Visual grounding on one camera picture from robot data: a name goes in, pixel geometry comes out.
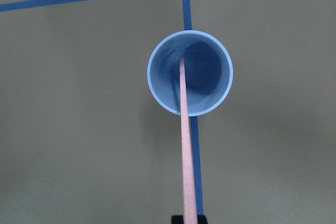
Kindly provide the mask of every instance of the pink rod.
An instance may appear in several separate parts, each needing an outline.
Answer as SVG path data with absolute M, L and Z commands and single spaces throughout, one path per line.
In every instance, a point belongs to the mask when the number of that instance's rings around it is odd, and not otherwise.
M 183 173 L 183 220 L 184 224 L 197 224 L 194 166 L 188 117 L 184 59 L 180 60 L 181 135 Z

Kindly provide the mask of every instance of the black base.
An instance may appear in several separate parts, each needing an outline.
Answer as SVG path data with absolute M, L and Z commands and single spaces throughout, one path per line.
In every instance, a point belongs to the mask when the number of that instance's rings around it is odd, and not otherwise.
M 197 215 L 198 224 L 208 224 L 205 215 Z M 173 215 L 172 224 L 183 224 L 183 215 Z

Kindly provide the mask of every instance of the gray floor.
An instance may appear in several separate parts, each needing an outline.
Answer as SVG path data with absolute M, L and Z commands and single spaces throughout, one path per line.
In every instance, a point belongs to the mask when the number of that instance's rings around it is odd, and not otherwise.
M 193 28 L 235 69 L 199 118 L 209 223 L 333 224 L 336 0 L 191 2 Z M 0 223 L 182 213 L 179 117 L 146 82 L 152 50 L 179 30 L 181 0 L 0 13 Z

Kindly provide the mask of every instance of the plastic cup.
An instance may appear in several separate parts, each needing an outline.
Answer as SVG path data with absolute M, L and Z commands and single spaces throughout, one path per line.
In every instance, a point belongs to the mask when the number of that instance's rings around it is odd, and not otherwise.
M 185 61 L 188 115 L 205 114 L 226 98 L 233 66 L 215 37 L 197 30 L 174 33 L 161 41 L 149 60 L 147 79 L 157 102 L 180 115 L 180 58 Z

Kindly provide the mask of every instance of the cup rim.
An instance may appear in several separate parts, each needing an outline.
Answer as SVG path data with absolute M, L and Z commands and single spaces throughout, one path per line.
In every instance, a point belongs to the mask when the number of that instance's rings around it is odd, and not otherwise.
M 215 109 L 216 107 L 218 107 L 223 101 L 224 99 L 227 97 L 230 89 L 231 89 L 231 86 L 232 86 L 232 82 L 233 82 L 233 64 L 232 64 L 232 61 L 231 61 L 231 57 L 228 53 L 228 51 L 226 50 L 226 48 L 224 47 L 224 45 L 218 40 L 216 39 L 214 36 L 210 35 L 210 34 L 207 34 L 203 31 L 199 31 L 199 30 L 184 30 L 184 31 L 178 31 L 176 33 L 173 33 L 171 35 L 169 35 L 168 37 L 164 38 L 156 47 L 155 49 L 153 50 L 152 54 L 151 54 L 151 57 L 149 59 L 149 63 L 148 63 L 148 67 L 147 67 L 147 81 L 148 81 L 148 85 L 149 85 L 149 88 L 151 90 L 151 93 L 152 95 L 154 96 L 154 98 L 156 99 L 156 101 L 162 106 L 164 107 L 166 110 L 176 114 L 176 115 L 181 115 L 180 111 L 177 111 L 175 109 L 172 109 L 171 107 L 167 106 L 164 102 L 161 101 L 161 99 L 158 97 L 158 95 L 156 94 L 154 88 L 153 88 L 153 84 L 152 84 L 152 80 L 151 80 L 151 66 L 152 66 L 152 62 L 153 62 L 153 59 L 157 53 L 157 51 L 169 40 L 177 37 L 177 36 L 180 36 L 180 35 L 186 35 L 186 34 L 189 34 L 189 35 L 198 35 L 198 36 L 201 36 L 201 37 L 205 37 L 207 39 L 210 39 L 211 41 L 213 41 L 224 53 L 225 57 L 226 57 L 226 60 L 228 62 L 228 66 L 229 66 L 229 81 L 228 81 L 228 85 L 223 93 L 223 95 L 221 96 L 220 99 L 218 99 L 218 101 L 213 104 L 212 106 L 210 106 L 209 108 L 207 108 L 206 110 L 201 110 L 201 111 L 198 111 L 198 112 L 189 112 L 188 111 L 188 116 L 199 116 L 199 115 L 203 115 L 203 114 L 206 114 L 208 112 L 210 112 L 211 110 Z

